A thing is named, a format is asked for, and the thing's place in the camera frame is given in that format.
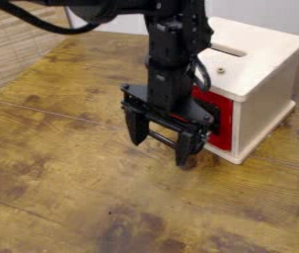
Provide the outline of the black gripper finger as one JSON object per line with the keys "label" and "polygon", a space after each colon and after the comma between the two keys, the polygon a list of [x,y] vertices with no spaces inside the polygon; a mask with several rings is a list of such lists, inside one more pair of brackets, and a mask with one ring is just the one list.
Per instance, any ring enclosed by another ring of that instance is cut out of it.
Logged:
{"label": "black gripper finger", "polygon": [[197,154],[207,141],[207,131],[203,128],[185,129],[177,134],[175,144],[175,164],[183,166],[188,156]]}
{"label": "black gripper finger", "polygon": [[133,145],[139,145],[149,135],[149,120],[144,113],[132,108],[125,109],[125,122]]}

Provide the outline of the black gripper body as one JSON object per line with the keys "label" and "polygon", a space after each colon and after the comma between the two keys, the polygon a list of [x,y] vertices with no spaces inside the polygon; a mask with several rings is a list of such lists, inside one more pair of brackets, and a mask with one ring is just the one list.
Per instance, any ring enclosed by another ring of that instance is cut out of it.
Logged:
{"label": "black gripper body", "polygon": [[153,52],[147,58],[148,85],[124,84],[123,110],[136,112],[171,112],[179,102],[192,98],[192,89],[211,88],[211,78],[195,53]]}

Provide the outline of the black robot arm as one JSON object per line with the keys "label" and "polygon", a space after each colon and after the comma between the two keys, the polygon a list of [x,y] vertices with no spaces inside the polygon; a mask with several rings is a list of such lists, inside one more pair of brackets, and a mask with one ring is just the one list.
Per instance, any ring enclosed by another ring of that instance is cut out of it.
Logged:
{"label": "black robot arm", "polygon": [[58,27],[18,7],[20,0],[0,0],[0,10],[54,34],[93,31],[120,15],[144,16],[149,33],[148,84],[123,84],[121,108],[133,144],[147,137],[175,150],[175,164],[185,164],[212,131],[213,116],[192,99],[192,90],[208,91],[211,77],[199,53],[211,47],[204,0],[30,0],[60,6],[84,20],[76,29]]}

